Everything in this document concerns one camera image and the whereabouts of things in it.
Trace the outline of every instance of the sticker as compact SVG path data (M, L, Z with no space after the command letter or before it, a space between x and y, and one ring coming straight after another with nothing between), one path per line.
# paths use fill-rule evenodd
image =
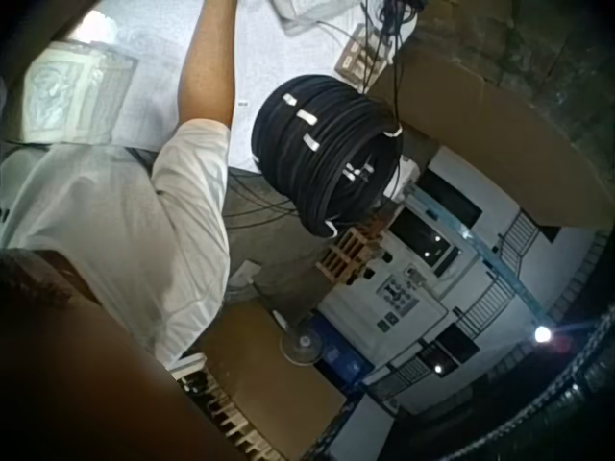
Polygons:
M385 322L384 320L380 320L376 325L378 326L378 328L382 330L383 333L386 333L387 331L391 329L388 323Z
M395 325L400 321L400 319L398 319L393 312L389 312L384 316L384 318L388 320L391 325Z

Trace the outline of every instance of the metal railing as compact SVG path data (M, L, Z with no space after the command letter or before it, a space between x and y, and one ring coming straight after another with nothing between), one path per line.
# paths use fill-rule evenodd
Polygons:
M495 279L459 318L457 325L470 339L475 339L506 309L514 297L515 292L510 285L502 279Z
M500 237L498 243L500 259L517 276L521 272L523 256L534 243L538 233L539 229L536 225L523 211L519 211L504 235Z
M380 400L388 400L420 381L431 369L419 357L414 356L393 373L370 386L370 391Z

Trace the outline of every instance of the light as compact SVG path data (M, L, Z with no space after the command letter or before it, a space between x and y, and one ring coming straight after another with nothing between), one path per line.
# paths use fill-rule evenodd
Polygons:
M548 343L551 341L552 336L551 330L547 327L543 327L542 325L534 332L534 338L537 343Z

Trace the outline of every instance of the wooden pallet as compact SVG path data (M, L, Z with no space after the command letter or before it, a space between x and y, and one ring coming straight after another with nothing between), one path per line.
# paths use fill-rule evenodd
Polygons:
M208 376L208 408L218 427L250 461L286 461L260 435L258 430L243 416L231 398L218 385L211 373Z
M346 283L352 277L358 276L377 247L377 240L350 228L337 243L329 246L325 257L316 263L316 267L331 283Z

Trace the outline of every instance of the wooden surface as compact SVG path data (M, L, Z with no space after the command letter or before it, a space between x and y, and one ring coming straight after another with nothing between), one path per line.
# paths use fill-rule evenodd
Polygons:
M200 346L207 367L267 441L298 460L346 401L313 367L280 351L282 330L257 302L224 307Z

